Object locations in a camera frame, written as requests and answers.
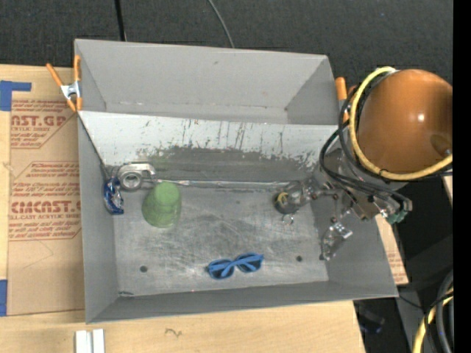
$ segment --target green cup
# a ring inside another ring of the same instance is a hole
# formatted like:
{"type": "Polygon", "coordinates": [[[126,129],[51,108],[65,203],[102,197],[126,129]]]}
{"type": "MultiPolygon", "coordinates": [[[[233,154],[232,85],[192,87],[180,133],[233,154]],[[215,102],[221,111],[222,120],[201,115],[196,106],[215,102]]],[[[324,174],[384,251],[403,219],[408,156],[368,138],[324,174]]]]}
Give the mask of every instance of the green cup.
{"type": "Polygon", "coordinates": [[[154,227],[172,227],[180,219],[182,196],[176,185],[157,184],[142,204],[142,215],[154,227]]]}

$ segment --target blue tape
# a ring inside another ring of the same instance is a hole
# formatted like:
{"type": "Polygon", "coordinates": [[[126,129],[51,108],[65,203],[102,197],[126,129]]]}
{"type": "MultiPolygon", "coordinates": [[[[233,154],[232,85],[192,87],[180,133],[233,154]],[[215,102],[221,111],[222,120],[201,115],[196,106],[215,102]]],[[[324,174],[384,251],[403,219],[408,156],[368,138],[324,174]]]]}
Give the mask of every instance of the blue tape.
{"type": "Polygon", "coordinates": [[[7,315],[7,280],[0,279],[0,316],[7,315]]]}
{"type": "Polygon", "coordinates": [[[31,91],[31,82],[0,81],[0,110],[12,110],[12,92],[31,91]]]}

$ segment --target cardboard sheet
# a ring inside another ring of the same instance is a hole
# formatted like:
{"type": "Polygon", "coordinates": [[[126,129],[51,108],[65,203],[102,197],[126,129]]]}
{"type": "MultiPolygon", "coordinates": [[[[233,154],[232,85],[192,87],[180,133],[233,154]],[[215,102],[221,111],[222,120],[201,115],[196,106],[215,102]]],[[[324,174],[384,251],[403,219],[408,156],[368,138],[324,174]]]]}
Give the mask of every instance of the cardboard sheet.
{"type": "MultiPolygon", "coordinates": [[[[10,132],[7,314],[82,309],[77,116],[44,67],[2,67],[31,82],[14,93],[10,132]]],[[[69,69],[59,69],[69,82],[69,69]]]]}

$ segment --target bin floor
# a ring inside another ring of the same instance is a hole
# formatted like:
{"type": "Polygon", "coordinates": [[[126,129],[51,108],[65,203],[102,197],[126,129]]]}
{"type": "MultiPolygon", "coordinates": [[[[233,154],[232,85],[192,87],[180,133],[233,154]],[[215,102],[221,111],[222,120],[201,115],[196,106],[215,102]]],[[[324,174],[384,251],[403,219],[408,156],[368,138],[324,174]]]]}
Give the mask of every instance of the bin floor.
{"type": "Polygon", "coordinates": [[[125,214],[113,218],[121,292],[144,296],[328,280],[309,206],[287,226],[269,190],[179,187],[182,214],[168,229],[142,216],[149,190],[123,193],[125,214]],[[264,255],[259,271],[236,269],[223,280],[207,273],[211,261],[246,252],[264,255]]]}

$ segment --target blue sunglasses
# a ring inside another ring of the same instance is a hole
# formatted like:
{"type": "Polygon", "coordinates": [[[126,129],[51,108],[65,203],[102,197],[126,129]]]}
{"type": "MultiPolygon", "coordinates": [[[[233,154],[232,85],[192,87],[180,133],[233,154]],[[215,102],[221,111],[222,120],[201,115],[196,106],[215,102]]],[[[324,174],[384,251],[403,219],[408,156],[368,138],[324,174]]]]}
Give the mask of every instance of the blue sunglasses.
{"type": "Polygon", "coordinates": [[[260,269],[262,262],[263,255],[248,252],[237,256],[235,260],[214,260],[209,263],[208,272],[214,279],[227,279],[233,275],[236,267],[244,273],[255,272],[260,269]]]}

